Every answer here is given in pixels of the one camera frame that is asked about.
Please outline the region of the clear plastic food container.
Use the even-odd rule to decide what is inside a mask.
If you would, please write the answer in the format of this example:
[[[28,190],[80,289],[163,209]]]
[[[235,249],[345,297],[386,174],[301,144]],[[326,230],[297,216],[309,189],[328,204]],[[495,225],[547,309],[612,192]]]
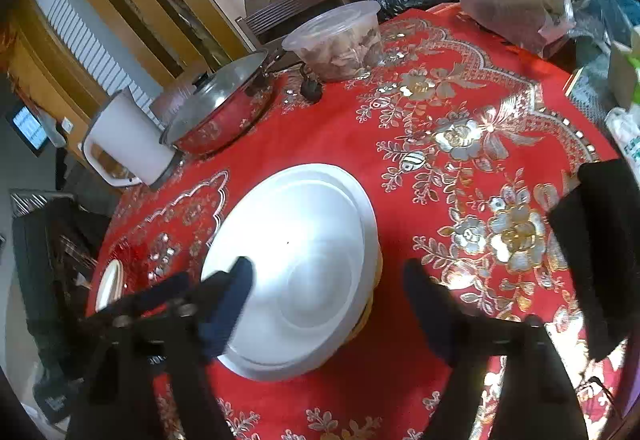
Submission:
[[[282,48],[295,53],[322,82],[355,78],[383,62],[380,9],[376,1],[335,7],[289,33]]]

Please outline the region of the red glass plate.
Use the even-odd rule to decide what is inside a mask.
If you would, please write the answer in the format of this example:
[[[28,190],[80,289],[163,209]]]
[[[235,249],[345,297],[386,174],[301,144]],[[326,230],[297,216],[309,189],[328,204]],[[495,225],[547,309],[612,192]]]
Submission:
[[[144,261],[149,245],[140,236],[121,236],[106,241],[100,250],[99,277],[106,272],[108,264],[116,259],[122,263],[122,288],[125,293],[134,293],[146,285]]]

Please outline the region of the wooden chair back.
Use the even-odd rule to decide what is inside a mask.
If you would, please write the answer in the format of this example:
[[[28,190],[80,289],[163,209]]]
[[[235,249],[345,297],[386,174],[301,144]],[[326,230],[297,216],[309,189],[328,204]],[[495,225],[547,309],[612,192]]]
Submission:
[[[349,0],[274,0],[235,21],[256,48],[266,48],[273,54],[281,50],[281,42],[294,29],[344,4]]]

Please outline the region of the red floral tablecloth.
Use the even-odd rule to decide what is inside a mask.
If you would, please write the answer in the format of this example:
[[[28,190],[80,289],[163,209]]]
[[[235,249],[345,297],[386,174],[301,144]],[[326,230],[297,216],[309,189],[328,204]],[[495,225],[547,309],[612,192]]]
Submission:
[[[312,105],[297,72],[281,74],[269,111],[241,140],[187,161],[158,191],[127,189],[103,244],[144,239],[146,285],[177,270],[198,274],[254,185],[299,163],[332,163],[364,187],[378,220],[383,271],[372,309],[335,356],[288,382],[251,382],[213,366],[235,437],[420,437],[449,372],[428,352],[401,287],[402,263],[413,257],[465,309],[540,316],[588,434],[602,438],[625,351],[589,359],[582,311],[544,216],[578,167],[612,158],[612,146],[565,96],[565,71],[480,29],[457,5],[409,10],[382,35],[382,67],[328,84]]]

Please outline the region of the dark coat with plaid scarf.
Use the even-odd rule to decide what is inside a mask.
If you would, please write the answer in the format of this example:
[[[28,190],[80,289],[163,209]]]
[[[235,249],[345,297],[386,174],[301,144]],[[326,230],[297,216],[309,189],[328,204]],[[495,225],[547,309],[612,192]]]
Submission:
[[[26,326],[46,368],[77,376],[92,345],[80,322],[111,218],[58,197],[13,220],[13,249]]]

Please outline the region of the clear bag of dried food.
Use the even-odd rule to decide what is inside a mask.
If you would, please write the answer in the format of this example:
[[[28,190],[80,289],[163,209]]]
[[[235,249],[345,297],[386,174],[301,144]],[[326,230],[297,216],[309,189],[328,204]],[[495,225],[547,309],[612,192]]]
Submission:
[[[576,26],[572,0],[459,0],[484,28],[538,56]]]

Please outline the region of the white disposable plate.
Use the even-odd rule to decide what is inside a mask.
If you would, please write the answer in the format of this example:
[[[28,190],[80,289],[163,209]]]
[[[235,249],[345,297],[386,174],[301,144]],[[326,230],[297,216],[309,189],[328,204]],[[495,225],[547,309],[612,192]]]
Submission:
[[[370,199],[346,170],[305,163],[272,174],[231,210],[201,270],[244,257],[254,281],[219,361],[258,382],[315,370],[355,330],[380,264]]]

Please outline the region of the steel pot with glass lid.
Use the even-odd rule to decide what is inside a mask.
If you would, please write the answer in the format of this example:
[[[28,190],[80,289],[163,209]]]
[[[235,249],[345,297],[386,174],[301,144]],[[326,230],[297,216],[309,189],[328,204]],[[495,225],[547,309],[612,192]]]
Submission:
[[[259,50],[198,76],[195,92],[162,132],[160,143],[194,157],[212,155],[245,133],[273,96],[272,66],[282,50]]]

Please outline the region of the white electric kettle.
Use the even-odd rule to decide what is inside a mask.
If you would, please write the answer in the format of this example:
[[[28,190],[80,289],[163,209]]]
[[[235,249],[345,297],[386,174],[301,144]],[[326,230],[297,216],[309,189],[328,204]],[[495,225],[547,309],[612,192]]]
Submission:
[[[94,157],[98,145],[126,168],[131,178],[116,178]],[[114,93],[92,119],[81,143],[81,152],[92,169],[111,187],[145,184],[156,191],[173,174],[183,153],[160,143],[160,129],[134,101],[129,88]]]

